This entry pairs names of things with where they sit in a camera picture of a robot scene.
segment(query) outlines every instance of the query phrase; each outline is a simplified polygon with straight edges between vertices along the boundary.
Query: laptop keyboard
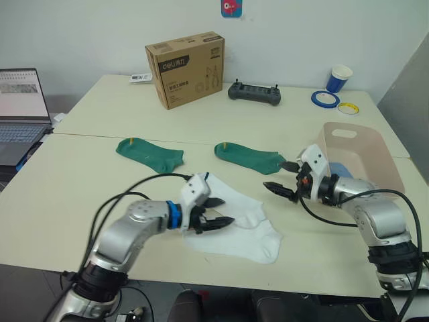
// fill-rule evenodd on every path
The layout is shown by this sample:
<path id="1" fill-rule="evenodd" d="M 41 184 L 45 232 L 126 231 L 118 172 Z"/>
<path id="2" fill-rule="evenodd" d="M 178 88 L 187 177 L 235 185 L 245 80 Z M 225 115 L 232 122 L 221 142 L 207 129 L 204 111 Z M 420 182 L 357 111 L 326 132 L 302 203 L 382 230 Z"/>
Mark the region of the laptop keyboard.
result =
<path id="1" fill-rule="evenodd" d="M 0 143 L 32 143 L 43 128 L 40 125 L 0 124 Z"/>

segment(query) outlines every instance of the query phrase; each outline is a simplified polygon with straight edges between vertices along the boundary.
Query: sock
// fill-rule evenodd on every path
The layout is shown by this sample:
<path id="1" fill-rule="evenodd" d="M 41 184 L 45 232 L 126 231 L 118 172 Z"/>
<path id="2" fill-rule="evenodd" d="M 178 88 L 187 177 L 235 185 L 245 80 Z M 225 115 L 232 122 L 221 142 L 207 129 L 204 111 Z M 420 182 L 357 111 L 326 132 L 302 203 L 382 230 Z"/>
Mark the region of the sock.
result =
<path id="1" fill-rule="evenodd" d="M 214 154 L 222 160 L 256 170 L 262 174 L 279 172 L 280 164 L 286 161 L 279 152 L 257 151 L 230 142 L 219 143 Z"/>
<path id="2" fill-rule="evenodd" d="M 182 150 L 164 149 L 138 138 L 119 142 L 116 152 L 154 169 L 157 173 L 170 173 L 183 164 Z"/>
<path id="3" fill-rule="evenodd" d="M 266 219 L 262 203 L 238 193 L 213 174 L 209 174 L 206 181 L 211 190 L 210 197 L 225 201 L 214 210 L 235 218 L 235 221 L 227 227 L 200 235 L 195 231 L 185 231 L 185 244 L 201 252 L 238 256 L 262 264 L 275 262 L 283 236 Z"/>

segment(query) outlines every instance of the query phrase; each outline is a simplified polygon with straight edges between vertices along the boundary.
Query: green sock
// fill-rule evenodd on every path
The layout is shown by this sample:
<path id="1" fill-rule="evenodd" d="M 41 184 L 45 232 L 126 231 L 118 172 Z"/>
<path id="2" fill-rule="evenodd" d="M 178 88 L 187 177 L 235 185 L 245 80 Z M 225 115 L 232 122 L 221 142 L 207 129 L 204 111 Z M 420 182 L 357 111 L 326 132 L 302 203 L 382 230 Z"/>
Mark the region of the green sock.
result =
<path id="1" fill-rule="evenodd" d="M 286 160 L 279 152 L 257 151 L 239 144 L 223 142 L 214 147 L 218 158 L 256 170 L 262 174 L 279 172 L 280 164 Z"/>
<path id="2" fill-rule="evenodd" d="M 183 164 L 182 150 L 160 148 L 142 139 L 125 139 L 119 142 L 116 152 L 120 155 L 140 162 L 158 173 L 170 173 Z"/>

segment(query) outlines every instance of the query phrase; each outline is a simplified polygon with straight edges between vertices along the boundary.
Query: red component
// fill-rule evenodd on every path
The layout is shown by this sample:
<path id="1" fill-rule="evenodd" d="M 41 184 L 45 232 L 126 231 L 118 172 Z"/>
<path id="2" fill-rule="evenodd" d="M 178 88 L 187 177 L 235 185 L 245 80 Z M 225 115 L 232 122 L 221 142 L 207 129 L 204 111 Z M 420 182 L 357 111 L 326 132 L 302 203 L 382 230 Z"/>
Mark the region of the red component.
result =
<path id="1" fill-rule="evenodd" d="M 209 292 L 209 291 L 207 291 L 207 290 L 199 290 L 199 291 L 198 291 L 198 295 L 200 295 L 200 296 L 201 296 L 201 299 L 202 299 L 203 301 L 207 301 L 207 300 L 209 300 L 209 298 L 210 298 L 210 292 Z"/>

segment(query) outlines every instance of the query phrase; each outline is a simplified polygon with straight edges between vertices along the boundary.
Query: laptop screen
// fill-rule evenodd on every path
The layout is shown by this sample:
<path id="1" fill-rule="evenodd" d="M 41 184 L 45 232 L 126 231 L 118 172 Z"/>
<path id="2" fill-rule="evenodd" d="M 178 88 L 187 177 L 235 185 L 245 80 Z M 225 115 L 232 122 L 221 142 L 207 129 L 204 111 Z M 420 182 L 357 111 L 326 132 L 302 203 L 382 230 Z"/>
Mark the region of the laptop screen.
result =
<path id="1" fill-rule="evenodd" d="M 34 68 L 0 70 L 0 121 L 50 122 Z"/>

